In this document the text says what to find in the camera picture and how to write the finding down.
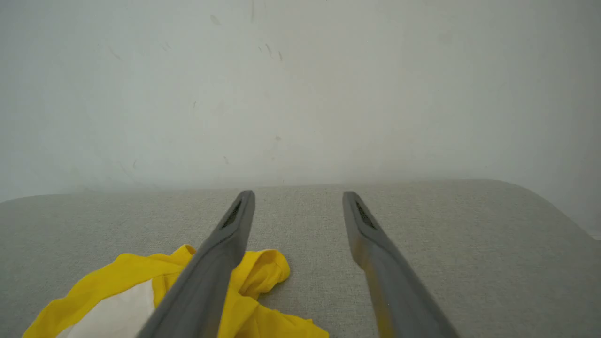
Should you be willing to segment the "yellow garment with white patches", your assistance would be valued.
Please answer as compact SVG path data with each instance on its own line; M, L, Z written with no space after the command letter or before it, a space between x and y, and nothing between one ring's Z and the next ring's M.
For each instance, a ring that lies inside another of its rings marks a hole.
M188 245L170 255L123 253L49 302L22 338L135 338L195 253ZM258 302L290 272L278 250L247 251L232 271L217 338L329 338L310 319Z

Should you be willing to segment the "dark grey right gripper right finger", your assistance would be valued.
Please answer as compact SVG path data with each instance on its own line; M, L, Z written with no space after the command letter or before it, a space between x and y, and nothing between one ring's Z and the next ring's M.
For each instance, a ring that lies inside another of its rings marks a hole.
M459 338L359 194L343 193L343 212L351 255L366 276L380 338Z

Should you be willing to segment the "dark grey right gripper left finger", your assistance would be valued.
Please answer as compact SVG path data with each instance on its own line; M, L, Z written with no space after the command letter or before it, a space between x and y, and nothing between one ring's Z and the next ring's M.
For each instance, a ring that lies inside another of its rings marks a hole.
M137 338L217 338L231 274L246 252L254 210L254 192L240 192Z

